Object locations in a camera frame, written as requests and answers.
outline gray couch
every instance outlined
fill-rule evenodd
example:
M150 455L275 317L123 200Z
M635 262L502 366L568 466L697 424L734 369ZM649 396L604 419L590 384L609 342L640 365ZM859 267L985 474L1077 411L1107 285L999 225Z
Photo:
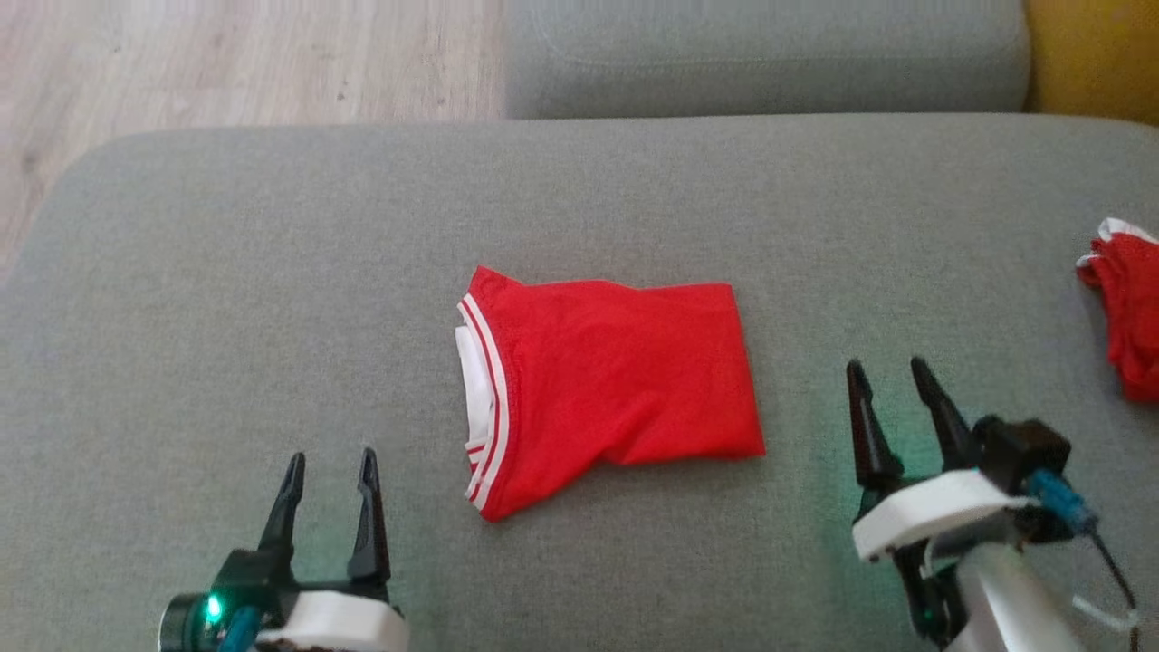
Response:
M509 0L511 117L1018 111L1021 0Z
M115 141L57 184L0 298L5 646L152 649L168 598L256 543L296 450L296 569L341 576L373 446L416 651L926 650L892 571L853 552L843 378L860 357L909 468L935 471L914 353L968 418L1071 438L1151 609L1159 412L1121 398L1073 261L1108 213L1159 227L1157 178L1153 129L1019 115ZM451 332L479 263L732 283L768 456L603 468L484 523ZM1111 602L1077 550L1030 558Z

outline folded red shirt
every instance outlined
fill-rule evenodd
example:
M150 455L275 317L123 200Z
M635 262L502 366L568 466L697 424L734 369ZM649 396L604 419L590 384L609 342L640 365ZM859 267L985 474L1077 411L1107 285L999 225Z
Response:
M1107 358L1118 369L1123 396L1159 402L1159 239L1113 217L1099 225L1079 278L1102 288Z
M524 285L480 266L459 310L467 499L488 521L599 462L765 454L730 285Z

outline white stripe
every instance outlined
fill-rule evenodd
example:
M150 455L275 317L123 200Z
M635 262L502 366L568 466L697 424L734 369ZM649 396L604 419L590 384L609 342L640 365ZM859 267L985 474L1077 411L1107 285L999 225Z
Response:
M467 307L465 305L465 301L459 301L459 306L458 307L459 307L459 313L462 314L462 321L464 321L464 323L466 323L467 328L471 330L472 338L478 340L480 338L480 336L475 331L475 322L471 320L471 314L467 312ZM487 365L487 362L483 361L483 366L484 367L486 367L486 365ZM487 381L488 384L490 384L490 373L489 372L487 373L487 379L488 379L488 381ZM479 455L483 460L487 459L487 454L491 450L491 442L495 441L495 433L493 433L493 431L495 430L495 413L494 413L494 410L495 410L495 406L493 405L491 406L491 412L489 413L488 419L487 419L487 430L486 430L486 432L483 434L483 438L484 438L483 439L483 450L479 453ZM466 498L468 500L471 499L471 495L475 493L475 485L479 484L479 482L482 479L482 477L483 477L482 464L478 464L475 467L474 471L471 474L471 482L467 483L467 491L464 492L464 495L462 495L464 498Z
M469 293L462 298L471 310L475 314L475 318L479 320L479 328L483 336L483 346L487 347L488 356L491 360L491 371L495 374L495 391L498 395L498 406L496 409L500 411L500 427L495 437L491 438L491 446L495 447L495 456L491 457L491 463L487 466L487 469L482 471L482 484L479 489L479 496L475 497L474 505L480 511L487 505L487 497L491 492L491 485L495 483L496 476L498 476L500 468L503 466L503 456L506 454L508 444L508 430L510 428L510 406L508 404L506 394L506 375L503 373L503 361L500 359L500 350L495 346L495 338L491 336L490 325L487 323L487 317L483 315L483 310L479 309L479 303L475 302L475 298ZM490 452L484 450L483 461L487 461L487 456Z
M1117 217L1107 217L1101 222L1099 222L1099 239L1102 240L1103 242L1109 242L1110 239L1114 237L1115 233L1125 233L1128 235L1135 235L1136 237L1145 242L1151 242L1152 244L1159 244L1159 239L1157 239L1151 233L1147 233L1143 228L1139 228L1138 226L1131 224L1130 221L1123 221ZM1094 251L1079 256L1079 259L1074 261L1074 266L1087 266L1091 264L1091 261L1096 257L1099 257L1099 254Z
M1152 244L1159 244L1159 240L1157 240L1154 235L1147 233L1130 221L1123 221L1117 217L1108 217L1107 219L1103 219L1102 224L1099 225L1099 236L1103 240L1110 241L1114 233L1127 233L1128 235L1135 235L1140 240L1146 240Z

